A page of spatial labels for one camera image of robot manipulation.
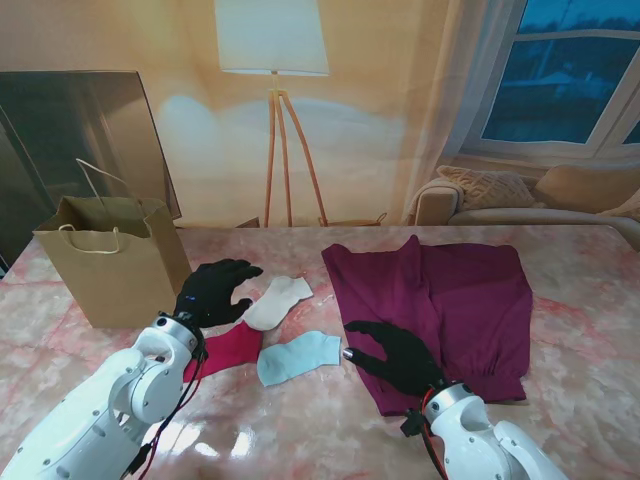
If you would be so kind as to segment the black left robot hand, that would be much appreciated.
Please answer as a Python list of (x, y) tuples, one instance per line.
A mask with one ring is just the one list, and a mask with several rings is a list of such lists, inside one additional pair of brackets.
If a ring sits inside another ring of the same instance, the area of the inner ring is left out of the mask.
[(173, 316), (189, 319), (201, 329), (235, 323), (252, 300), (242, 298), (233, 303), (234, 290), (262, 273), (260, 267), (242, 259), (203, 263), (184, 282)]

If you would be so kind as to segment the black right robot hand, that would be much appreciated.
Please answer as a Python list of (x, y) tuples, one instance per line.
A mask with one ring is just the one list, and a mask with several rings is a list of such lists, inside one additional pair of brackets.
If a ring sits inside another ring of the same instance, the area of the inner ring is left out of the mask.
[(367, 374), (382, 379), (402, 394), (424, 397), (447, 388), (449, 383), (424, 342), (408, 330), (384, 322), (352, 321), (345, 325), (347, 332), (368, 335), (384, 350), (381, 360), (349, 347), (349, 360)]

